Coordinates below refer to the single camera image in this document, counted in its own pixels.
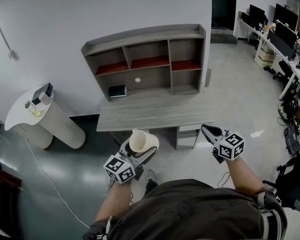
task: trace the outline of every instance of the dark t-shirt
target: dark t-shirt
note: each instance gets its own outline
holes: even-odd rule
[[[98,239],[106,233],[107,222],[91,225],[83,239]],[[279,240],[285,235],[287,219],[270,192],[248,196],[182,179],[157,186],[109,224],[109,240]]]

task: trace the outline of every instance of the computer monitor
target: computer monitor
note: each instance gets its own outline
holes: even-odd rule
[[[289,28],[281,23],[277,23],[274,32],[279,38],[281,38],[290,48],[294,49],[297,41],[297,35],[293,33]]]
[[[295,30],[297,27],[298,15],[280,4],[276,4],[273,22],[276,22],[276,20],[279,20],[283,24],[289,24],[289,28]]]
[[[265,11],[250,4],[249,16],[253,19],[258,20],[263,25],[263,22],[265,20]]]

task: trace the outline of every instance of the cylindrical pedestal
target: cylindrical pedestal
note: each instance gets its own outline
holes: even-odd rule
[[[85,143],[85,132],[54,101],[39,124],[73,149],[79,149]]]
[[[20,123],[12,128],[17,134],[24,136],[31,144],[45,150],[50,147],[54,136],[41,125]]]

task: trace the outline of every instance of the red shelf board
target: red shelf board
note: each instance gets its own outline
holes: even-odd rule
[[[129,70],[127,62],[118,62],[108,65],[103,65],[98,68],[96,71],[96,76],[103,76],[108,74],[113,74],[121,71],[127,71]]]
[[[159,56],[159,57],[134,59],[132,61],[131,69],[135,70],[135,69],[152,68],[152,67],[167,66],[167,65],[169,65],[169,57]]]
[[[180,60],[171,62],[172,71],[200,70],[201,66],[195,60]]]

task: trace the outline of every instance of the person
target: person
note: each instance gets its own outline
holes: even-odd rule
[[[131,182],[115,182],[83,239],[283,239],[287,219],[275,196],[241,157],[226,163],[235,189],[195,179],[158,185],[148,171],[144,197],[130,205]]]

